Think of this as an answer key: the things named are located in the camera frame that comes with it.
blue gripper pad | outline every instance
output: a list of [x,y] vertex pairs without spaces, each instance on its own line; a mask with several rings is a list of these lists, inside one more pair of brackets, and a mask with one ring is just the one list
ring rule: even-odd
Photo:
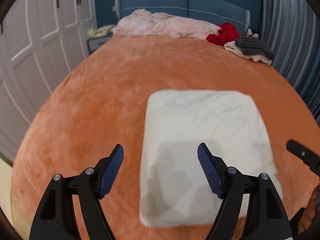
[[112,185],[115,182],[120,166],[122,164],[123,158],[124,150],[122,146],[119,146],[117,151],[111,157],[109,165],[107,166],[106,170],[104,171],[100,179],[99,195],[102,198],[110,192]]
[[207,152],[201,144],[198,146],[198,160],[208,180],[212,193],[222,199],[222,179],[209,154],[211,155],[211,153]]

wardrobe door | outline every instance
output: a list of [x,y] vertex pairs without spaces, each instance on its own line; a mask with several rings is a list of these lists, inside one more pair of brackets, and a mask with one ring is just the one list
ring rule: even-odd
[[32,121],[32,116],[8,77],[1,50],[0,102],[0,152],[9,160],[14,161],[20,143]]
[[95,27],[92,0],[79,0],[79,18],[83,33],[83,42],[86,44],[86,41],[89,38],[89,31]]
[[70,68],[74,69],[86,58],[78,7],[80,0],[60,0],[58,20],[62,24],[62,33],[66,43],[67,54],[70,55]]
[[3,21],[0,47],[11,82],[28,111],[35,116],[56,86],[51,69],[42,68],[38,42],[30,20],[36,8],[29,0],[16,0]]
[[39,34],[39,55],[46,68],[50,68],[58,85],[70,72],[62,32],[58,21],[60,0],[33,0],[36,16],[30,27]]
[[97,29],[96,0],[91,0],[93,27]]

folded clothes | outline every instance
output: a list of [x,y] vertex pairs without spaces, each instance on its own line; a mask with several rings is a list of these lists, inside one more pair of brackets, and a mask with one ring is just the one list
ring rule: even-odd
[[236,38],[241,37],[236,31],[236,27],[231,23],[224,23],[218,26],[221,28],[218,30],[219,35],[209,34],[207,37],[207,41],[210,43],[223,46],[227,42],[234,41]]
[[244,55],[242,53],[241,49],[238,48],[235,43],[236,43],[235,41],[228,42],[224,45],[224,48],[226,50],[236,54],[239,57],[243,57],[245,59],[251,59],[253,62],[261,61],[263,63],[271,65],[272,61],[262,54],[260,54],[260,55]]
[[236,46],[239,47],[244,55],[264,55],[270,60],[275,59],[275,55],[261,40],[254,37],[241,37],[236,39]]

metal screw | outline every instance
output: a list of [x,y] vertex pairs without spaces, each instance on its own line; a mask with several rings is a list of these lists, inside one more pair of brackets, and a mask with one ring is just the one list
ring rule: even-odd
[[57,181],[59,179],[61,179],[61,175],[60,174],[56,174],[56,175],[53,176],[53,180]]
[[92,173],[94,173],[94,169],[93,169],[93,168],[87,168],[87,169],[85,170],[85,174],[90,175],[90,174],[92,174]]
[[263,179],[269,179],[269,175],[266,173],[261,173],[261,178]]
[[235,174],[237,172],[237,169],[235,167],[229,167],[228,172],[231,174]]

orange fuzzy bedspread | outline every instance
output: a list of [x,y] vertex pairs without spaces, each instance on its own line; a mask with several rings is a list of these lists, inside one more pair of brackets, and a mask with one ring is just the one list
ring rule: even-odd
[[[14,163],[12,212],[26,239],[52,176],[78,175],[124,146],[123,165],[101,206],[118,240],[203,240],[211,226],[145,228],[139,221],[139,170],[149,96],[162,89],[237,90],[252,96],[268,130],[284,205],[291,218],[318,183],[285,144],[320,153],[320,130],[299,95],[263,63],[197,39],[114,37],[55,90],[28,130]],[[87,240],[79,203],[75,210]],[[243,220],[235,237],[240,237]]]

